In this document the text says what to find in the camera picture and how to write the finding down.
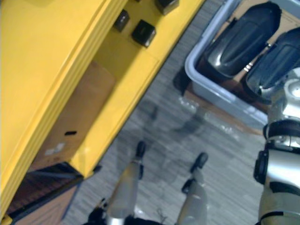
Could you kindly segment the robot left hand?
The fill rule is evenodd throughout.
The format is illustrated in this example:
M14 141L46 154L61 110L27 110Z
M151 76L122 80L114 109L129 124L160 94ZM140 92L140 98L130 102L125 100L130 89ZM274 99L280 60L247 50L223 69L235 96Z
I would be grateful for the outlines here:
M106 225L106 212L108 201L103 198L88 216L88 223L91 225Z

